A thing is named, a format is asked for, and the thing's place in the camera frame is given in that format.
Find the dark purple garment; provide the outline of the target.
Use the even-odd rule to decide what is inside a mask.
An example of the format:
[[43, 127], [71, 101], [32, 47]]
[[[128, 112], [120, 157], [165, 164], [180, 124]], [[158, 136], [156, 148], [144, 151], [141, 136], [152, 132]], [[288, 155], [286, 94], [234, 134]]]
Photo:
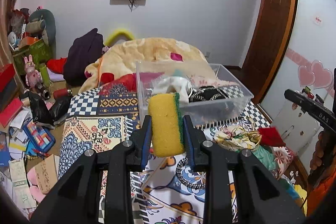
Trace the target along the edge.
[[103, 36], [97, 28], [74, 40], [63, 67], [63, 77], [67, 84], [84, 84], [87, 79], [85, 68], [102, 56], [103, 46]]

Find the yellow green sponge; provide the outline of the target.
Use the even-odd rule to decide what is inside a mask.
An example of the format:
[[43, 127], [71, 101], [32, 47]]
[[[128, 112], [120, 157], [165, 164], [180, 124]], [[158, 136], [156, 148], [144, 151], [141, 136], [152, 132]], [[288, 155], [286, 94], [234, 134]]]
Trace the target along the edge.
[[169, 157], [184, 153], [183, 121], [179, 94], [158, 94], [148, 104], [152, 120], [152, 145], [155, 156]]

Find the beige fleece blanket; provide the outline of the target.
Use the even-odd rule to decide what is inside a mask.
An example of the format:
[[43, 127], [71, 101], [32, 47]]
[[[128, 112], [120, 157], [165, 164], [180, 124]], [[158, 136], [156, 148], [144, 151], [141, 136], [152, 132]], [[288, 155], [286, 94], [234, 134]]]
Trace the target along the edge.
[[98, 87], [103, 73], [111, 73], [115, 79], [132, 74], [138, 61], [172, 61], [177, 54], [183, 61], [207, 62], [204, 54], [185, 42], [168, 38], [143, 38], [130, 40], [110, 47], [95, 62], [85, 68], [89, 77], [82, 84], [79, 93]]

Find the brown wooden door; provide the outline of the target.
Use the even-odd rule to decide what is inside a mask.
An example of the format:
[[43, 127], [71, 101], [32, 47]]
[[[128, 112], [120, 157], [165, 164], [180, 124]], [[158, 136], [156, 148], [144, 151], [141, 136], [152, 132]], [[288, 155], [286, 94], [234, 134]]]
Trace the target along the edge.
[[241, 69], [242, 83], [259, 103], [287, 47], [295, 0], [261, 0], [252, 40]]

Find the red thermos bottle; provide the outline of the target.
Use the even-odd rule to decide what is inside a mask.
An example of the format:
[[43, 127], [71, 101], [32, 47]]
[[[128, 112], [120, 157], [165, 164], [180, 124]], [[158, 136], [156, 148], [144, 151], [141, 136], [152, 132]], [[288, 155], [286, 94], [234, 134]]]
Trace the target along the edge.
[[58, 89], [56, 91], [53, 92], [53, 98], [55, 100], [65, 97], [65, 96], [70, 96], [72, 97], [72, 90], [69, 88], [63, 88], [63, 89]]

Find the green cardboard box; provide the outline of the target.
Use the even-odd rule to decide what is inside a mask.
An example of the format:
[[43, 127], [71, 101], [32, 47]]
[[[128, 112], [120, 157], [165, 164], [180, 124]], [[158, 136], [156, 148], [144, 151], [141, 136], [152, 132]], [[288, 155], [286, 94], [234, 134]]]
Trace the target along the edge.
[[22, 49], [14, 51], [12, 56], [19, 75], [26, 74], [24, 57], [29, 57], [29, 55], [32, 55], [35, 69], [38, 71], [41, 63], [46, 63], [54, 56], [52, 48], [46, 45], [42, 39], [30, 46], [24, 46]]

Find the grey green plush toy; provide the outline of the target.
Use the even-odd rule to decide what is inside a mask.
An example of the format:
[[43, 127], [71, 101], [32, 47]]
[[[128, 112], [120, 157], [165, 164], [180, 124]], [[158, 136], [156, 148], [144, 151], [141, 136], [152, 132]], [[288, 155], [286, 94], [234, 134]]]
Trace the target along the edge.
[[56, 26], [53, 13], [47, 9], [34, 11], [29, 16], [26, 32], [29, 34], [41, 34], [45, 44], [52, 46], [56, 38]]

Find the pink bunny plush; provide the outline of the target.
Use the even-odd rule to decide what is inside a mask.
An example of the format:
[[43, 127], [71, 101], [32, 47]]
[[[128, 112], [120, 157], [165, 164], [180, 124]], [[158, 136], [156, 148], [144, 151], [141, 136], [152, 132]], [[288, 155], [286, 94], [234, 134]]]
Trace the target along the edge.
[[26, 85], [29, 88], [34, 88], [37, 83], [42, 83], [41, 73], [36, 70], [35, 63], [33, 62], [32, 55], [24, 57], [25, 73], [26, 73]]

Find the black gold patterned cloth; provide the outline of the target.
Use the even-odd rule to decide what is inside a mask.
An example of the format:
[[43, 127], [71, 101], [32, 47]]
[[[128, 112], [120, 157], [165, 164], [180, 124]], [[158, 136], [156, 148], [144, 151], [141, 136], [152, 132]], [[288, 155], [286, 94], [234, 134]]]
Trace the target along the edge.
[[214, 86], [201, 86], [193, 89], [189, 97], [189, 102], [205, 102], [227, 99], [228, 95], [220, 88]]

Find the red cloth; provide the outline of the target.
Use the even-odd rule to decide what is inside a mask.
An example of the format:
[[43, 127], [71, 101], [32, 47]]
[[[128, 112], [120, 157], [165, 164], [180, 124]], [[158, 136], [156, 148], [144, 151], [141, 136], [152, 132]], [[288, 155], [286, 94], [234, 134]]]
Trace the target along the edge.
[[258, 128], [258, 132], [261, 135], [260, 144], [270, 147], [284, 147], [286, 144], [280, 137], [277, 129], [275, 127], [267, 127], [267, 128]]

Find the green knitted cloth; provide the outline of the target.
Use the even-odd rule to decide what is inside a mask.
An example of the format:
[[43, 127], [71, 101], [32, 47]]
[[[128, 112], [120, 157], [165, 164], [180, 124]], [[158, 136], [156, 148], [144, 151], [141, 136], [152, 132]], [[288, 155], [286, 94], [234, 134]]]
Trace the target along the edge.
[[275, 160], [275, 156], [261, 145], [258, 145], [252, 152], [263, 166], [270, 171], [274, 178], [278, 179], [278, 164]]

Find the black plastic bag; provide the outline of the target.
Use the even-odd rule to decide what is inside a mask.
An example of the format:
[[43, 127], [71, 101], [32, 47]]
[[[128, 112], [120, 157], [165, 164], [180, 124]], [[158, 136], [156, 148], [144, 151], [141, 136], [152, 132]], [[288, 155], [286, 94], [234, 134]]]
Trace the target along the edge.
[[72, 100], [71, 96], [60, 97], [54, 102], [51, 108], [48, 109], [40, 95], [28, 92], [28, 98], [30, 100], [33, 122], [36, 125], [51, 129], [65, 121]]

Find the colourful blue pencil case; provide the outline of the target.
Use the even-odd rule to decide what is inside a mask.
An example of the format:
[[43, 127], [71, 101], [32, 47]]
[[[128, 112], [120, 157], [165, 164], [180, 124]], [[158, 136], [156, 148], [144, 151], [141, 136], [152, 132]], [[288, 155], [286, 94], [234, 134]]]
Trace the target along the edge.
[[55, 144], [55, 138], [49, 130], [36, 125], [33, 120], [30, 120], [23, 126], [23, 131], [33, 144], [34, 148], [39, 152], [47, 153]]

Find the white sock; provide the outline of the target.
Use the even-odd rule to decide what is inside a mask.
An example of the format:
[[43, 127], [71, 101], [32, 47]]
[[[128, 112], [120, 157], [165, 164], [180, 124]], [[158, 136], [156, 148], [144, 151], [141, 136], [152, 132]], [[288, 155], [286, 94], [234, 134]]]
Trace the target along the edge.
[[158, 94], [179, 94], [179, 102], [189, 103], [193, 86], [191, 82], [180, 76], [161, 77], [153, 81], [152, 96]]

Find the red box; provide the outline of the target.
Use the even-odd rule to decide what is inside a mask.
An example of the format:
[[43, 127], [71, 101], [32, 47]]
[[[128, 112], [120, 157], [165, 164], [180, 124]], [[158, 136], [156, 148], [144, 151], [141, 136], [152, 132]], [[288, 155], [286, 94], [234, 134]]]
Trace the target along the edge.
[[0, 92], [2, 92], [7, 84], [14, 78], [15, 69], [13, 64], [7, 64], [0, 69]]

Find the clear plastic storage bin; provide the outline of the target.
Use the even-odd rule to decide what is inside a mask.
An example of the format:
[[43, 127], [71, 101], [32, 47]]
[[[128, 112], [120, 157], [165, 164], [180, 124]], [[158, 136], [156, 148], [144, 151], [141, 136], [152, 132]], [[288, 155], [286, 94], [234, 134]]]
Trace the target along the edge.
[[157, 94], [178, 93], [182, 115], [195, 125], [236, 118], [254, 97], [223, 65], [201, 61], [136, 63], [139, 117], [148, 114], [148, 104]]

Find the floral yellow white cloth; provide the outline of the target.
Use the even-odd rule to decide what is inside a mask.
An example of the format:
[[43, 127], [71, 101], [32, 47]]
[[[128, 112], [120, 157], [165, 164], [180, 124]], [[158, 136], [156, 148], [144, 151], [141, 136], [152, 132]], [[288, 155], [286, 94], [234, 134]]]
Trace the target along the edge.
[[255, 150], [261, 142], [258, 131], [247, 131], [239, 125], [231, 125], [220, 129], [214, 135], [214, 141], [229, 151], [244, 149]]

